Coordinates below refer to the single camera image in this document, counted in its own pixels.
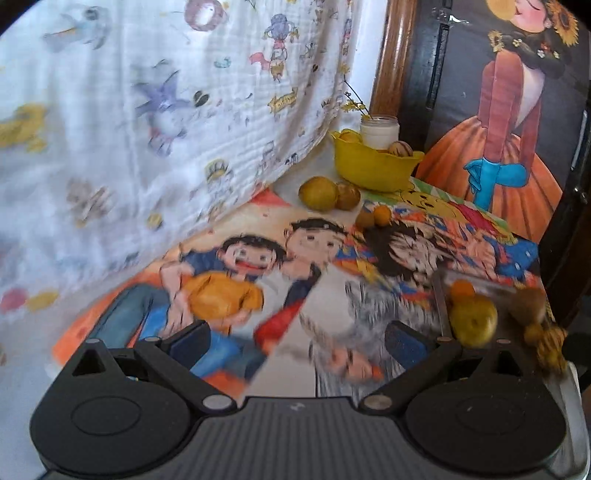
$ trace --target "yellow flower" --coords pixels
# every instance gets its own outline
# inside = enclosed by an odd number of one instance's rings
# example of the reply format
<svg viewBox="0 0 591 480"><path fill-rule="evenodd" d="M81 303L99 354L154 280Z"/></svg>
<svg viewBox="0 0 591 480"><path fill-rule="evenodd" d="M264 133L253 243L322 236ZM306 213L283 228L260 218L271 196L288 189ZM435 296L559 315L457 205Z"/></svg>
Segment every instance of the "yellow flower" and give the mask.
<svg viewBox="0 0 591 480"><path fill-rule="evenodd" d="M497 53L505 49L505 44L501 40L502 37L503 34L498 30L492 30L489 32L488 39L491 41L491 47L493 52Z"/></svg>
<svg viewBox="0 0 591 480"><path fill-rule="evenodd" d="M557 0L549 0L548 10L556 33L569 47L579 43L579 21Z"/></svg>
<svg viewBox="0 0 591 480"><path fill-rule="evenodd" d="M344 105L342 105L340 109L343 112L347 112L347 113L348 112L352 112L353 110L358 110L357 104L353 100L351 100L351 99L347 100L347 103L345 103Z"/></svg>

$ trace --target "red sleeve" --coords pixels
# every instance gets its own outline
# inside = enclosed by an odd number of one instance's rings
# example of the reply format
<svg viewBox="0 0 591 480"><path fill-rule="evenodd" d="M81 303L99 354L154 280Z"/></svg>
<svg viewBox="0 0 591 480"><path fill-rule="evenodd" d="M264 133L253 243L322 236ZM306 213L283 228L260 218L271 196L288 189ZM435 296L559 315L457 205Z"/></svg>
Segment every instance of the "red sleeve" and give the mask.
<svg viewBox="0 0 591 480"><path fill-rule="evenodd" d="M514 110L521 101L523 70L519 56L506 50L496 55L492 80L491 107L488 116L488 131L484 157L498 163L502 159L505 141L513 130Z"/></svg>
<svg viewBox="0 0 591 480"><path fill-rule="evenodd" d="M298 300L287 308L273 315L265 323L262 323L254 333L255 343L262 346L265 341L272 340L278 342L281 340L291 322L300 311L304 300Z"/></svg>
<svg viewBox="0 0 591 480"><path fill-rule="evenodd" d="M542 113L541 99L535 104L532 111L522 124L521 145L519 146L519 163L521 163L528 173L531 171L531 165L535 158L535 146L538 142L538 129L540 127L540 116Z"/></svg>

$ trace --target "orange skirt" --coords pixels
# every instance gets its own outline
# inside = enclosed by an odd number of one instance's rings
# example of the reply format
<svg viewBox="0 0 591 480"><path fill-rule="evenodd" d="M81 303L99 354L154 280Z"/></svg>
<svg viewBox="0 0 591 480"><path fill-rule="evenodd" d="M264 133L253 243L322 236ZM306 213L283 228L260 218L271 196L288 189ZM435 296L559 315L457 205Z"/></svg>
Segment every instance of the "orange skirt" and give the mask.
<svg viewBox="0 0 591 480"><path fill-rule="evenodd" d="M417 178L471 202L474 195L464 165L482 158L485 142L486 128L478 117L463 121L429 150L418 166ZM519 163L520 143L517 135L507 139L501 163ZM514 233L537 243L561 196L562 189L536 155L528 183L521 188L495 186L489 211L505 219Z"/></svg>

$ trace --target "orange fruit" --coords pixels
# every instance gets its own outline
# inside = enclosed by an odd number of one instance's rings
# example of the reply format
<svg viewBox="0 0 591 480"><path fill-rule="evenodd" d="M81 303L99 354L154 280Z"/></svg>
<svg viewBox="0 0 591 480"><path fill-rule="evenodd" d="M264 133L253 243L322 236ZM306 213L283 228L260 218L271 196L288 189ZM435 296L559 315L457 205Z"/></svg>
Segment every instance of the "orange fruit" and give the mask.
<svg viewBox="0 0 591 480"><path fill-rule="evenodd" d="M473 297L476 295L474 286L464 279L456 280L449 288L449 297L452 302L457 302L465 297Z"/></svg>
<svg viewBox="0 0 591 480"><path fill-rule="evenodd" d="M392 212L387 205L380 205L374 209L374 220L377 226L390 225L392 221Z"/></svg>

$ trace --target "sunflower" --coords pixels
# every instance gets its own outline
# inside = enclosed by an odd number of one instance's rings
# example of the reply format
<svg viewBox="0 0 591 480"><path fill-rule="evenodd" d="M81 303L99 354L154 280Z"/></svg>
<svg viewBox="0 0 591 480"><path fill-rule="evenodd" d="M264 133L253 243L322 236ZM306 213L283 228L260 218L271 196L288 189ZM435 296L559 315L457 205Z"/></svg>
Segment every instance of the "sunflower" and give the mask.
<svg viewBox="0 0 591 480"><path fill-rule="evenodd" d="M491 41L492 51L497 53L504 50L505 44L503 43L503 34L498 30L492 30L488 33L488 38Z"/></svg>
<svg viewBox="0 0 591 480"><path fill-rule="evenodd" d="M579 43L579 21L557 0L548 0L548 11L556 33L565 45L572 47Z"/></svg>

